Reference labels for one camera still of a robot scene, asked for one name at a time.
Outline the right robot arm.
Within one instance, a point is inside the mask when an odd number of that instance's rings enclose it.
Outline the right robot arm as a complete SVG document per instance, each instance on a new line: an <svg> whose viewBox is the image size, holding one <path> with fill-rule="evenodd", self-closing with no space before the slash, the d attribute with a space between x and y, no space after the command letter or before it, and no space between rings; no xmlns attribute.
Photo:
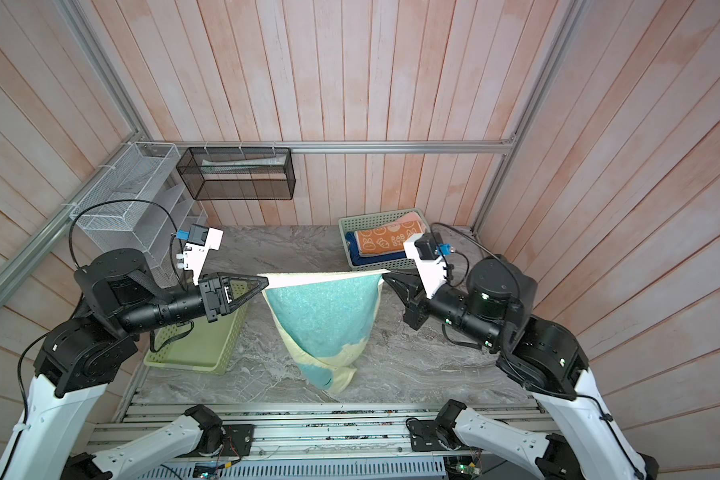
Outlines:
<svg viewBox="0 0 720 480"><path fill-rule="evenodd" d="M487 348L556 425L549 434L521 430L450 400L433 422L443 447L487 451L538 479L657 478L657 460L627 441L575 335L532 314L537 283L504 257L479 261L463 290L442 273L382 278L403 303L406 324L419 329L434 318Z"/></svg>

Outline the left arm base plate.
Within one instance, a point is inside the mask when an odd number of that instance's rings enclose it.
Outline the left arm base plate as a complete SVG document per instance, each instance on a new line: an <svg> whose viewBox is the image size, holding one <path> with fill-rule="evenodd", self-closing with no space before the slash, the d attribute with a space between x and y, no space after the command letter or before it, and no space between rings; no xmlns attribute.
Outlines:
<svg viewBox="0 0 720 480"><path fill-rule="evenodd" d="M255 426L253 424L225 423L203 433L198 446L180 455L182 457L247 457L251 453Z"/></svg>

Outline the yellow-green plastic basket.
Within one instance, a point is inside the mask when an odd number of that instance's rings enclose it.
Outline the yellow-green plastic basket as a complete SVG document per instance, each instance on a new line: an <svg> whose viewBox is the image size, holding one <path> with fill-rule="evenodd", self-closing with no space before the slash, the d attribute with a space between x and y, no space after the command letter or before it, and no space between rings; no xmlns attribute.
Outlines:
<svg viewBox="0 0 720 480"><path fill-rule="evenodd" d="M222 375L229 364L239 338L248 304L233 313L208 322L205 311L189 324L163 324L155 332L155 348L145 354L144 365L157 369L175 369Z"/></svg>

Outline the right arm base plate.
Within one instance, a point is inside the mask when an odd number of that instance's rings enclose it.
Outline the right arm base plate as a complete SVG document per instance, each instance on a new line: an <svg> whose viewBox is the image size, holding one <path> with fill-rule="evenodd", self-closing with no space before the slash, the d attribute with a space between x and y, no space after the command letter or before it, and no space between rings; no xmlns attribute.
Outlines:
<svg viewBox="0 0 720 480"><path fill-rule="evenodd" d="M414 452L470 452L476 454L478 449L468 447L465 444L455 441L448 444L442 440L437 433L437 422L435 420L420 420L416 417L409 417L405 420L405 427L409 433L411 449Z"/></svg>

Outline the teal and yellow towel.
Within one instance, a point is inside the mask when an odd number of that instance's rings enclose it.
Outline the teal and yellow towel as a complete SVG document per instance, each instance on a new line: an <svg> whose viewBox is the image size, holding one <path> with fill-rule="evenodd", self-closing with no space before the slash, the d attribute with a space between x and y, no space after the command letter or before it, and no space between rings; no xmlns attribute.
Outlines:
<svg viewBox="0 0 720 480"><path fill-rule="evenodd" d="M268 273L263 291L276 329L306 380L344 391L370 339L386 271Z"/></svg>

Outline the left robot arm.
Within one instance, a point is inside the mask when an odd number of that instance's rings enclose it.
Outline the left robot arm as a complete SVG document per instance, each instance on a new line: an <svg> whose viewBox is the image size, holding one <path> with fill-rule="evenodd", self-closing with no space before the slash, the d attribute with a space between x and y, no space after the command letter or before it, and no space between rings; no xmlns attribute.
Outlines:
<svg viewBox="0 0 720 480"><path fill-rule="evenodd" d="M262 292L264 276L215 273L195 284L160 287L144 254L112 250L74 273L81 297L70 318L39 338L22 416L0 459L0 479L133 479L186 454L211 459L227 446L220 417L188 408L168 426L119 449L71 450L93 406L136 354L142 333L204 318L214 322Z"/></svg>

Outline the mint green plastic basket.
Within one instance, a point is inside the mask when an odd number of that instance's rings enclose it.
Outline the mint green plastic basket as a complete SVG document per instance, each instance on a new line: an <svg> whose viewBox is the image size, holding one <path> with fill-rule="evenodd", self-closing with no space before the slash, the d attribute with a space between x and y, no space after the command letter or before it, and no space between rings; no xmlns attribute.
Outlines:
<svg viewBox="0 0 720 480"><path fill-rule="evenodd" d="M430 230L429 222L418 208L409 208L381 213L349 216L339 219L339 232L347 262L352 270L405 270L415 264L409 260L403 250L381 255L362 256L357 241L357 232L378 229L399 220L419 220L425 231Z"/></svg>

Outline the orange patterned cream towel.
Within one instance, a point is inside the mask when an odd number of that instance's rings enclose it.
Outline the orange patterned cream towel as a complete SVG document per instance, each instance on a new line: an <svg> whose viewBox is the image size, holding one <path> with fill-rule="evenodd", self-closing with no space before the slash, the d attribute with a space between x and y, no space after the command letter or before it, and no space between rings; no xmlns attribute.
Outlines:
<svg viewBox="0 0 720 480"><path fill-rule="evenodd" d="M382 226L353 232L350 238L355 241L361 257L376 257L403 252L406 240L426 231L420 215L409 212Z"/></svg>

